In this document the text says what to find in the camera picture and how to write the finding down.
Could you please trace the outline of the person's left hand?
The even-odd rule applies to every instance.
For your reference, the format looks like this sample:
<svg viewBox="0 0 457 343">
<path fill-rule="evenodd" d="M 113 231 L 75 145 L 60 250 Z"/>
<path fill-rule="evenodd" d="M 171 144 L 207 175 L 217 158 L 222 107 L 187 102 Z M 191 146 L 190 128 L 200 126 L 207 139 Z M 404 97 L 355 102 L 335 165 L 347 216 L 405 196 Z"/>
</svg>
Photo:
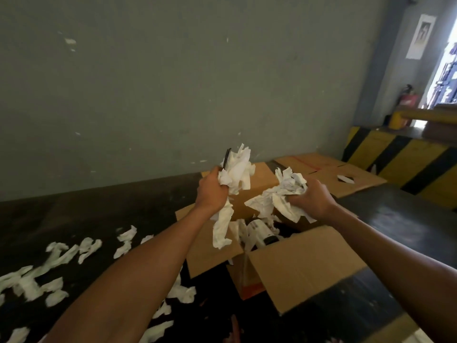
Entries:
<svg viewBox="0 0 457 343">
<path fill-rule="evenodd" d="M 219 172 L 221 167 L 215 166 L 209 174 L 199 181 L 195 210 L 202 217 L 210 218 L 218 213 L 226 201 L 218 200 Z"/>
</svg>

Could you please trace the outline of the flattened brown cardboard sheet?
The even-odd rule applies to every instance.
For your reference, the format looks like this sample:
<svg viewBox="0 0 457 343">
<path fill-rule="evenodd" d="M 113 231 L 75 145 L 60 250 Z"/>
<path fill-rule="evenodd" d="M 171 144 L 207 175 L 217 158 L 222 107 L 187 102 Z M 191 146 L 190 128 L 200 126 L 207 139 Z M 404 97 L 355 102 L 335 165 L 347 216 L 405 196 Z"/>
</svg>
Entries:
<svg viewBox="0 0 457 343">
<path fill-rule="evenodd" d="M 357 166 L 318 153 L 283 156 L 275 159 L 275 162 L 283 167 L 290 167 L 294 173 L 302 174 L 306 180 L 310 178 L 319 180 L 336 198 L 387 183 L 386 179 Z M 337 175 L 351 177 L 355 184 L 340 182 Z"/>
</svg>

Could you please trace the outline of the person's right hand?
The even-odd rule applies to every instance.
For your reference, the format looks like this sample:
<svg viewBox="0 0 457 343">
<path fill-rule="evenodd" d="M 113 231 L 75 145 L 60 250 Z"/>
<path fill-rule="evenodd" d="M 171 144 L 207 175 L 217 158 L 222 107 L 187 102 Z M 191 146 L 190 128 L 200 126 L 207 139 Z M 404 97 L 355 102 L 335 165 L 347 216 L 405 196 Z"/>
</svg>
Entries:
<svg viewBox="0 0 457 343">
<path fill-rule="evenodd" d="M 308 195 L 306 214 L 313 219 L 327 222 L 330 214 L 339 207 L 327 187 L 317 179 L 307 180 L 305 193 Z"/>
</svg>

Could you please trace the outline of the person's right forearm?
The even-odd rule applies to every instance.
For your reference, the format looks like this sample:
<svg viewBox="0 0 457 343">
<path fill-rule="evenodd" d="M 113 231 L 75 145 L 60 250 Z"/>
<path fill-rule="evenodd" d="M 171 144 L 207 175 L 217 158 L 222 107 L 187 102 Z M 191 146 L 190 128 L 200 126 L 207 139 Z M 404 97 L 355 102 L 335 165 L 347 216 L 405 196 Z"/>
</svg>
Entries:
<svg viewBox="0 0 457 343">
<path fill-rule="evenodd" d="M 457 343 L 457 270 L 381 234 L 339 205 L 324 217 L 434 343 Z"/>
</svg>

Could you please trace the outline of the printed white paper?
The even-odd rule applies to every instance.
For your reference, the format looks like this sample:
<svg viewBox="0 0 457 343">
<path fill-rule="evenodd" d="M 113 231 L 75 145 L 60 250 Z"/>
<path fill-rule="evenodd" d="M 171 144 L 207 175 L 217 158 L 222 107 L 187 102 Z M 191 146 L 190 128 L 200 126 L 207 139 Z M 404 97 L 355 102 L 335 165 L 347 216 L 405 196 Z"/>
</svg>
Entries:
<svg viewBox="0 0 457 343">
<path fill-rule="evenodd" d="M 298 223 L 301 217 L 305 217 L 311 224 L 316 222 L 303 209 L 292 206 L 286 199 L 286 196 L 304 194 L 308 188 L 307 180 L 300 173 L 294 173 L 290 167 L 283 171 L 276 168 L 275 175 L 279 184 L 249 199 L 244 203 L 245 206 L 258 211 L 259 218 L 271 218 L 276 209 L 294 223 Z"/>
</svg>

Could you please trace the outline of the white wall poster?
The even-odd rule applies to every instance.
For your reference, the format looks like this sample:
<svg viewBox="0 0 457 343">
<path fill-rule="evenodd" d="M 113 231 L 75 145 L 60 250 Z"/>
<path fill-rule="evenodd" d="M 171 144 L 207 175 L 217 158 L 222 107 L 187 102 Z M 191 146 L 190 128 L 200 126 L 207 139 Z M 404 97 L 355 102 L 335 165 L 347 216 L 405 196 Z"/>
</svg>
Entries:
<svg viewBox="0 0 457 343">
<path fill-rule="evenodd" d="M 406 59 L 421 60 L 436 20 L 436 16 L 421 14 L 411 44 L 408 48 L 405 57 Z"/>
</svg>

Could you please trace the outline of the person's left forearm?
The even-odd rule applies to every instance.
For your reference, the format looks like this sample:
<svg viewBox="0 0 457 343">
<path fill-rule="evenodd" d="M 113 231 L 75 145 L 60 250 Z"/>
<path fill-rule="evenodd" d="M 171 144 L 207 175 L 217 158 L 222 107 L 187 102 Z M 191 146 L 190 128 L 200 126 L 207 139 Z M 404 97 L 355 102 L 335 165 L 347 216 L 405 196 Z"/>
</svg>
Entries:
<svg viewBox="0 0 457 343">
<path fill-rule="evenodd" d="M 43 343 L 139 343 L 203 225 L 221 207 L 186 216 L 113 263 L 64 312 Z"/>
</svg>

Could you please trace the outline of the red fire extinguisher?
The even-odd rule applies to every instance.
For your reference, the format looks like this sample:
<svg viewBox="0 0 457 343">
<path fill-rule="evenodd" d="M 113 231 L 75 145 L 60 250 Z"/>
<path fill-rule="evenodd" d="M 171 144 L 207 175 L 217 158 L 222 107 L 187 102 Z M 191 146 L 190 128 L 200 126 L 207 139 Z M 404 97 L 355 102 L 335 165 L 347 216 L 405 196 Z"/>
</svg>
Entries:
<svg viewBox="0 0 457 343">
<path fill-rule="evenodd" d="M 415 92 L 412 85 L 407 84 L 403 87 L 397 100 L 397 107 L 416 108 L 420 100 L 420 95 Z"/>
</svg>

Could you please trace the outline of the paper-wrapped bottle with black cap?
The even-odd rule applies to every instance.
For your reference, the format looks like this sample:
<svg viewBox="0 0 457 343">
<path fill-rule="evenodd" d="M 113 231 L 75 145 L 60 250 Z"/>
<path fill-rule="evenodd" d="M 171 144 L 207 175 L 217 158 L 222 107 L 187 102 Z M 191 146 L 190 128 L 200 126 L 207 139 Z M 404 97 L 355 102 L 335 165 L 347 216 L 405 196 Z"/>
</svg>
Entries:
<svg viewBox="0 0 457 343">
<path fill-rule="evenodd" d="M 260 219 L 252 220 L 247 225 L 247 237 L 244 242 L 244 251 L 251 252 L 265 248 L 268 245 L 279 242 L 280 239 Z"/>
</svg>

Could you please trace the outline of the open brown cardboard box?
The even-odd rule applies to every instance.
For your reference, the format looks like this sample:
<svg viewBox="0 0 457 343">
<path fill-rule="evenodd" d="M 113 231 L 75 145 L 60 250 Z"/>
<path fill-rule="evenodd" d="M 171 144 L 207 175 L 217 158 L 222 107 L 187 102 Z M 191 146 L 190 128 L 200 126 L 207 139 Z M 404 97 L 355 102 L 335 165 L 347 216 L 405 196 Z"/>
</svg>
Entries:
<svg viewBox="0 0 457 343">
<path fill-rule="evenodd" d="M 232 196 L 234 213 L 230 222 L 244 219 L 248 224 L 259 218 L 244 203 L 279 184 L 264 162 L 255 164 L 250 183 L 250 190 Z M 305 217 L 294 223 L 276 209 L 273 212 L 286 227 L 296 227 L 298 233 L 283 235 L 281 241 L 251 252 L 244 251 L 229 227 L 226 237 L 232 243 L 220 250 L 214 248 L 215 221 L 205 223 L 186 256 L 190 277 L 228 262 L 225 268 L 242 300 L 266 291 L 277 311 L 284 314 L 366 267 L 333 227 L 306 223 Z"/>
</svg>

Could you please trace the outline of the long white paper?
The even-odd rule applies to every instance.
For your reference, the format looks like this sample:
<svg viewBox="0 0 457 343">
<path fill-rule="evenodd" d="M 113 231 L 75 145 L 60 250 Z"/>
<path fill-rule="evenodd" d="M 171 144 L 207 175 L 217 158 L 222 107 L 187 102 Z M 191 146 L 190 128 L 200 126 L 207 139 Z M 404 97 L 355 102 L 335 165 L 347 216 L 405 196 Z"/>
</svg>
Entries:
<svg viewBox="0 0 457 343">
<path fill-rule="evenodd" d="M 241 191 L 250 190 L 250 178 L 255 173 L 255 165 L 250 161 L 251 150 L 241 144 L 237 152 L 231 151 L 227 169 L 219 172 L 219 183 L 229 187 L 228 198 L 225 206 L 216 213 L 211 220 L 213 226 L 213 247 L 222 249 L 232 243 L 226 237 L 229 223 L 234 213 L 232 196 L 239 195 Z"/>
</svg>

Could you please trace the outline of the white packing paper wad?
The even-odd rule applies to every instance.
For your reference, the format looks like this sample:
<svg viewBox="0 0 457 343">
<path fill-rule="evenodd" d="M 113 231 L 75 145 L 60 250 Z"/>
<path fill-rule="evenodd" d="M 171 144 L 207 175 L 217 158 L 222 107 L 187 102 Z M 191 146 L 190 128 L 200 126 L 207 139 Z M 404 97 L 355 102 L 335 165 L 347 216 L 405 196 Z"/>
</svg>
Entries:
<svg viewBox="0 0 457 343">
<path fill-rule="evenodd" d="M 275 227 L 276 222 L 281 223 L 281 220 L 279 218 L 277 218 L 277 216 L 271 215 L 270 217 L 260 218 L 260 220 L 262 220 L 271 229 L 271 231 L 275 235 L 278 236 L 280 241 L 282 239 L 284 239 L 284 237 L 280 235 L 279 228 Z M 230 222 L 228 225 L 229 229 L 234 234 L 236 240 L 243 246 L 243 248 L 244 248 L 244 242 L 246 241 L 246 237 L 247 237 L 247 225 L 248 224 L 246 223 L 246 221 L 244 219 L 238 219 L 234 222 Z"/>
</svg>

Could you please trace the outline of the scattered white paper scraps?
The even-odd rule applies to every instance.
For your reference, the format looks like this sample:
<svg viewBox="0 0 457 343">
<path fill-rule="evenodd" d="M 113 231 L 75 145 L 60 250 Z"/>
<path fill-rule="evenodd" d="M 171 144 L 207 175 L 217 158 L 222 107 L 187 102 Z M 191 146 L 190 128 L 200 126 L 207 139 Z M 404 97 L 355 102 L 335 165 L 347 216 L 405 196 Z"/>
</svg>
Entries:
<svg viewBox="0 0 457 343">
<path fill-rule="evenodd" d="M 131 225 L 130 229 L 117 236 L 117 240 L 122 243 L 117 248 L 113 255 L 113 259 L 118 259 L 127 254 L 132 248 L 132 240 L 137 233 L 137 228 Z M 65 243 L 51 242 L 46 247 L 46 253 L 49 253 L 47 260 L 39 267 L 32 265 L 20 268 L 18 271 L 10 272 L 0 277 L 0 307 L 5 302 L 5 291 L 9 288 L 17 297 L 23 296 L 26 302 L 34 301 L 39 297 L 46 295 L 46 307 L 52 307 L 70 295 L 63 290 L 63 277 L 56 278 L 46 284 L 39 285 L 36 278 L 45 275 L 52 269 L 66 265 L 78 255 L 78 264 L 83 264 L 90 255 L 94 254 L 102 246 L 102 240 L 86 237 L 80 244 L 75 244 L 71 248 Z M 171 290 L 166 299 L 177 299 L 182 304 L 190 304 L 195 300 L 197 294 L 196 287 L 185 287 L 181 284 L 180 273 L 178 274 Z M 153 319 L 160 316 L 168 316 L 172 313 L 171 305 L 167 304 L 166 299 L 153 315 Z M 166 329 L 169 329 L 174 324 L 174 321 L 166 321 L 164 323 L 148 328 L 139 343 L 155 343 L 158 339 L 164 336 Z M 21 327 L 12 330 L 9 339 L 5 343 L 25 343 L 30 333 L 30 328 Z"/>
</svg>

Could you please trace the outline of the yellow black striped barrier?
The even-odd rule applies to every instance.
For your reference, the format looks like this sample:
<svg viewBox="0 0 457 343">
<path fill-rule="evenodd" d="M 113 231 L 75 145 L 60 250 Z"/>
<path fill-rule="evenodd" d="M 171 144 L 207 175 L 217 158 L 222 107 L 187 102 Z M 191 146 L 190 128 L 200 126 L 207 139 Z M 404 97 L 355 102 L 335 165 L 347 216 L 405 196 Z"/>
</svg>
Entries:
<svg viewBox="0 0 457 343">
<path fill-rule="evenodd" d="M 457 213 L 456 146 L 353 126 L 342 161 Z"/>
</svg>

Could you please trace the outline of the yellow guard rail pipe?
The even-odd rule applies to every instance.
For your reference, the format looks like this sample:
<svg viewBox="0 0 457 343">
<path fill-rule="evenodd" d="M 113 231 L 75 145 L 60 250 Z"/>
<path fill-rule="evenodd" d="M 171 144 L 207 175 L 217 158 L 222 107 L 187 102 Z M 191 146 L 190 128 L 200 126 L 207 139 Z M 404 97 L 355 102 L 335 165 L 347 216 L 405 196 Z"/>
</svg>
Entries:
<svg viewBox="0 0 457 343">
<path fill-rule="evenodd" d="M 393 112 L 388 128 L 401 130 L 409 120 L 421 120 L 448 125 L 457 125 L 457 109 L 405 109 L 400 108 Z"/>
</svg>

